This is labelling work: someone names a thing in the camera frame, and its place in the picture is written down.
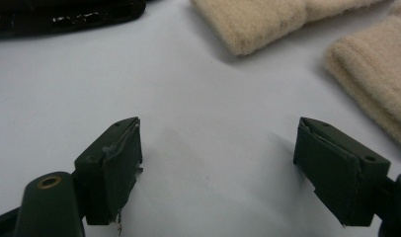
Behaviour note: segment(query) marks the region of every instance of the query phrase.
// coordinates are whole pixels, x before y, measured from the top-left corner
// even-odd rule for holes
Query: tabletop
[[[344,227],[292,163],[300,117],[330,123],[391,161],[401,146],[324,69],[335,40],[391,2],[308,24],[235,57],[189,0],[147,3],[133,22],[0,39],[0,214],[25,185],[74,160],[115,121],[139,117],[144,172],[121,236],[377,236]],[[87,236],[117,236],[88,226]]]

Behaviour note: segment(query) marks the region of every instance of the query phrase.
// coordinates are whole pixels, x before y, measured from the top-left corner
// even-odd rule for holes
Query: beige towel
[[[379,0],[192,0],[235,55],[246,55],[305,23]]]
[[[382,23],[336,41],[326,67],[367,114],[401,143],[401,0]]]

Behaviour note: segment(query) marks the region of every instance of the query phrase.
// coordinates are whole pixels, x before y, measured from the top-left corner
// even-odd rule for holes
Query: fuzzy fabric
[[[247,55],[307,22],[380,0],[192,0],[234,55]]]
[[[382,23],[331,45],[326,67],[363,110],[401,143],[401,0],[396,0]]]

